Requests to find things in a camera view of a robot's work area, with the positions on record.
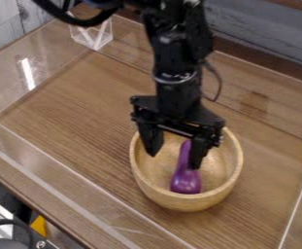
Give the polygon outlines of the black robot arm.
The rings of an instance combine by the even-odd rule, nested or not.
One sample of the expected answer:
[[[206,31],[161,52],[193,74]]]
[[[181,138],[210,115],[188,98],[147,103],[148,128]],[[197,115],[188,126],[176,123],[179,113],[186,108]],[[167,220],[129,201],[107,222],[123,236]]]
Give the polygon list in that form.
[[[97,8],[92,18],[76,18],[51,0],[32,2],[61,22],[80,27],[101,24],[125,6],[140,10],[153,51],[153,95],[129,99],[131,119],[149,156],[164,146],[164,133],[190,139],[188,168],[201,166],[212,148],[221,144],[225,120],[202,106],[202,65],[213,52],[214,36],[208,26],[204,0],[81,0]]]

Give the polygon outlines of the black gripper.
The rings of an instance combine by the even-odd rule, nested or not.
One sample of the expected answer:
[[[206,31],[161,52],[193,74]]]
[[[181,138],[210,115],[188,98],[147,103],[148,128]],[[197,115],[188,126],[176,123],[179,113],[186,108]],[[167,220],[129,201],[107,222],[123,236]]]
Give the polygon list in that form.
[[[155,157],[164,145],[164,132],[190,139],[188,168],[198,170],[213,147],[220,146],[225,120],[201,103],[200,72],[152,74],[155,95],[135,95],[131,119],[135,121],[147,154]]]

